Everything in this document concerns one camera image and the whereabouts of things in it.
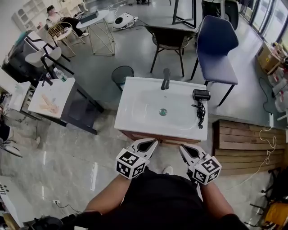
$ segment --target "faucet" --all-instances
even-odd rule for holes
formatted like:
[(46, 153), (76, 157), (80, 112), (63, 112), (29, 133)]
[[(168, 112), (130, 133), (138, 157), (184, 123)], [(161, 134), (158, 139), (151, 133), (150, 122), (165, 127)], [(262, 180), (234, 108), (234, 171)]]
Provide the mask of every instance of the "faucet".
[(165, 90), (165, 89), (169, 89), (170, 70), (169, 70), (168, 68), (165, 68), (165, 69), (163, 70), (163, 73), (164, 73), (164, 80), (163, 80), (161, 89), (162, 89), (162, 90)]

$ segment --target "drain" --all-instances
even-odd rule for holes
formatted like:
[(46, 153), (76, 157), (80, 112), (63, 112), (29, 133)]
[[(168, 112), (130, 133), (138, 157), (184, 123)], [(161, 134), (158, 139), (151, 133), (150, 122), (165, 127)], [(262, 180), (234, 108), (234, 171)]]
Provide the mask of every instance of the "drain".
[(167, 115), (167, 110), (166, 110), (166, 109), (160, 109), (160, 110), (159, 110), (159, 114), (160, 114), (161, 116), (166, 116), (166, 115)]

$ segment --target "sink basin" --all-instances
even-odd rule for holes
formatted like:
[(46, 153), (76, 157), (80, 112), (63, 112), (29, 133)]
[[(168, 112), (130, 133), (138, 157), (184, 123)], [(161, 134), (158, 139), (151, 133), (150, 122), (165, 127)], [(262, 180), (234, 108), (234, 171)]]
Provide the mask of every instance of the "sink basin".
[(198, 128), (194, 89), (206, 90), (205, 85), (170, 81), (161, 90), (162, 79), (127, 77), (120, 100), (115, 128), (124, 131), (150, 133), (193, 140), (207, 139), (207, 102), (203, 128)]

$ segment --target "gray floor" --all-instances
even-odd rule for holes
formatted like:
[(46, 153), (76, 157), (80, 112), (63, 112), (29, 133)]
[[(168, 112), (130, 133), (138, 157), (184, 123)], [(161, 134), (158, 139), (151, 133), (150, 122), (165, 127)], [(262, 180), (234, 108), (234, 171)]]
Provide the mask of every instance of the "gray floor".
[[(88, 4), (92, 9), (99, 9), (116, 2), (94, 1)], [(128, 12), (133, 16), (138, 16), (143, 22), (164, 27), (174, 27), (191, 29), (183, 24), (172, 26), (172, 15), (174, 9), (174, 0), (172, 6), (169, 0), (152, 0), (150, 6), (125, 5), (119, 8), (117, 15)], [(184, 18), (191, 17), (191, 1), (183, 0), (179, 5), (178, 15)], [(197, 28), (202, 20), (201, 4), (197, 4)], [(94, 30), (100, 36), (103, 32), (94, 26)], [(267, 76), (262, 72), (255, 54), (260, 48), (262, 41), (247, 22), (240, 17), (239, 26), (236, 30), (239, 39), (239, 46), (229, 53), (229, 58), (238, 78), (239, 84), (234, 87), (232, 92), (221, 107), (217, 107), (229, 85), (209, 84), (208, 90), (211, 91), (211, 100), (208, 103), (208, 113), (220, 116), (226, 116), (234, 119), (244, 120), (254, 124), (268, 125), (269, 115), (263, 109), (263, 103), (266, 101), (262, 92), (258, 78)], [(111, 81), (111, 73), (114, 69), (122, 65), (131, 66), (135, 71), (135, 77), (163, 78), (163, 69), (171, 69), (171, 79), (190, 82), (196, 53), (194, 40), (185, 49), (183, 56), (185, 77), (182, 78), (179, 56), (172, 51), (164, 50), (156, 60), (153, 73), (150, 74), (150, 68), (155, 55), (156, 46), (152, 42), (152, 37), (145, 28), (141, 30), (125, 30), (114, 32), (116, 41), (116, 54), (113, 57), (93, 56), (89, 38), (86, 37), (87, 44), (77, 44), (73, 46), (76, 57), (71, 58), (71, 68), (75, 71), (76, 80), (86, 89), (92, 97), (99, 100), (103, 106), (109, 109), (117, 110), (121, 93), (115, 84)], [(94, 36), (93, 43), (95, 47), (101, 47), (103, 44)], [(204, 84), (200, 68), (197, 68), (193, 83)], [(274, 100), (271, 97), (271, 89), (265, 82), (262, 82), (265, 91), (269, 97), (266, 109), (273, 112), (276, 120), (280, 114), (277, 112)], [(274, 122), (275, 126), (285, 128), (286, 120)]]
[[(91, 2), (90, 7), (95, 5), (97, 4)], [(199, 5), (197, 25), (201, 21)], [(189, 1), (183, 0), (179, 7), (179, 15), (189, 17), (188, 10)], [(138, 16), (148, 24), (171, 26), (173, 7), (169, 6), (168, 0), (152, 0), (149, 7), (124, 6), (117, 14), (123, 12)], [(208, 103), (210, 113), (208, 138), (206, 142), (201, 142), (199, 145), (209, 154), (212, 151), (211, 122), (218, 118), (212, 114), (258, 124), (268, 123), (268, 115), (262, 108), (265, 96), (258, 84), (258, 77), (265, 77), (265, 75), (254, 58), (261, 41), (242, 19), (236, 33), (240, 45), (229, 54), (229, 58), (239, 85), (217, 109), (215, 105), (219, 103), (229, 87), (220, 84), (208, 86), (212, 94), (212, 99)], [(145, 29), (119, 31), (113, 33), (113, 36), (117, 44), (114, 57), (93, 56), (89, 39), (85, 38), (87, 44), (73, 46), (76, 57), (71, 58), (71, 63), (65, 62), (76, 72), (75, 78), (79, 84), (107, 108), (117, 109), (121, 97), (119, 89), (111, 81), (111, 73), (118, 66), (131, 66), (135, 70), (136, 77), (162, 78), (163, 69), (169, 67), (173, 80), (187, 81), (190, 78), (196, 60), (193, 42), (185, 50), (183, 59), (185, 78), (182, 78), (179, 57), (171, 51), (163, 51), (159, 54), (153, 74), (150, 74), (156, 46)], [(204, 83), (199, 69), (196, 71), (193, 83)], [(275, 111), (272, 100), (267, 106)], [(38, 135), (42, 137), (39, 149), (37, 151), (23, 149), (22, 159), (2, 151), (0, 168), (2, 175), (13, 177), (13, 181), (31, 203), (36, 217), (41, 215), (63, 217), (74, 212), (69, 207), (59, 209), (52, 203), (52, 200), (56, 199), (60, 200), (63, 206), (70, 204), (76, 210), (82, 211), (89, 200), (116, 176), (113, 169), (115, 157), (131, 141), (114, 129), (115, 116), (115, 111), (105, 111), (96, 120), (94, 126), (99, 131), (98, 136), (71, 125), (64, 128), (47, 121), (35, 122), (28, 118), (23, 121), (24, 126), (26, 124), (37, 126)], [(173, 166), (175, 174), (186, 177), (185, 164), (177, 147), (159, 145), (151, 159), (150, 168), (161, 173), (168, 164)], [(95, 186), (93, 174), (96, 174)], [(242, 221), (251, 219), (252, 223), (256, 223), (257, 215), (249, 204), (264, 202), (259, 191), (267, 188), (270, 176), (267, 172), (261, 172), (238, 186), (249, 176), (220, 177), (216, 180), (216, 184)]]

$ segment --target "white sneaker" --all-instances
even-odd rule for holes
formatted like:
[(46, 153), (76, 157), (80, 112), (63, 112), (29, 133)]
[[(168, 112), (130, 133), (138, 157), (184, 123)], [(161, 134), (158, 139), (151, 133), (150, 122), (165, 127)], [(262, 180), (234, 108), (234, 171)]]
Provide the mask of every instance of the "white sneaker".
[(173, 175), (173, 167), (171, 165), (169, 165), (166, 168), (164, 168), (163, 174)]
[(37, 143), (37, 146), (40, 144), (40, 142), (41, 142), (41, 137), (37, 137), (36, 139), (35, 139), (35, 141), (36, 141), (36, 143)]
[(88, 36), (89, 35), (89, 33), (83, 33), (81, 36), (80, 36), (80, 38), (84, 38), (84, 37), (86, 37), (86, 36)]

